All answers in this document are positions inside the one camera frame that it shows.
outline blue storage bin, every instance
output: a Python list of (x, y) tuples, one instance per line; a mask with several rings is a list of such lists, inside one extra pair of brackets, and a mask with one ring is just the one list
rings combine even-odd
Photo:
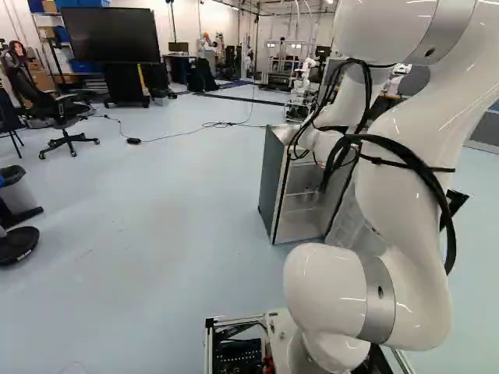
[(61, 8), (68, 8), (70, 6), (80, 6), (80, 2), (78, 0), (55, 0), (55, 6), (59, 12)]
[(28, 0), (28, 5), (30, 6), (30, 11), (32, 13), (43, 13), (45, 12), (44, 6), (41, 0)]
[(98, 62), (81, 62), (73, 58), (69, 64), (73, 72), (102, 72), (102, 64)]
[(78, 0), (80, 6), (109, 6), (111, 0)]
[(54, 27), (54, 29), (55, 29), (55, 33), (57, 34), (57, 36), (59, 38), (59, 41), (61, 41), (61, 42), (69, 41), (68, 30), (66, 30), (62, 26), (56, 26), (56, 27)]

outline trash bin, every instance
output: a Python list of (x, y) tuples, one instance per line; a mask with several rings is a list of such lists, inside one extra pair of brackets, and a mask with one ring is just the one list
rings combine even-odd
[(23, 176), (26, 171), (19, 165), (0, 169), (3, 183), (0, 185), (0, 198), (10, 213), (18, 214), (37, 207), (37, 201)]

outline tv stand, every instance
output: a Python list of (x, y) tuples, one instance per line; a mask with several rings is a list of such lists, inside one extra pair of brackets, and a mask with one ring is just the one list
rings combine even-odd
[(109, 108), (113, 103), (119, 106), (142, 105), (148, 108), (150, 98), (143, 94), (142, 81), (137, 64), (106, 63), (104, 78), (108, 85), (109, 97), (104, 100), (104, 106)]
[(109, 104), (114, 104), (117, 106), (134, 106), (134, 105), (142, 105), (142, 108), (148, 108), (150, 105), (150, 97), (144, 96), (142, 101), (115, 101), (112, 97), (106, 97), (104, 99), (104, 106), (109, 109)]

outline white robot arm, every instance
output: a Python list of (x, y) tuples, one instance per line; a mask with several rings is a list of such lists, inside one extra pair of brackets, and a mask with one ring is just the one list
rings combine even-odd
[[(403, 25), (397, 32), (393, 19)], [(342, 54), (372, 65), (431, 67), (428, 86), (380, 116), (368, 132), (407, 146), (430, 166), (454, 168), (463, 143), (499, 99), (499, 1), (343, 0), (334, 42)], [(375, 99), (391, 68), (373, 70)], [(358, 66), (346, 72), (336, 101), (323, 115), (325, 125), (359, 122), (365, 106), (359, 72)], [(313, 130), (303, 142), (313, 149), (318, 139)], [(362, 153), (402, 162), (370, 143)], [(436, 176), (447, 191), (450, 175)], [(285, 264), (285, 295), (299, 327), (297, 340), (323, 370), (334, 373), (359, 365), (367, 342), (424, 351), (442, 344), (451, 329), (440, 210), (428, 188), (413, 171), (365, 160), (354, 181), (361, 211), (390, 245), (386, 252), (366, 256), (305, 244)]]

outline black screen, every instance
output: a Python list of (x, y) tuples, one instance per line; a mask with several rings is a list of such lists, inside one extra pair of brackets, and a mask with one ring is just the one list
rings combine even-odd
[(159, 62), (156, 23), (150, 9), (62, 8), (76, 60)]

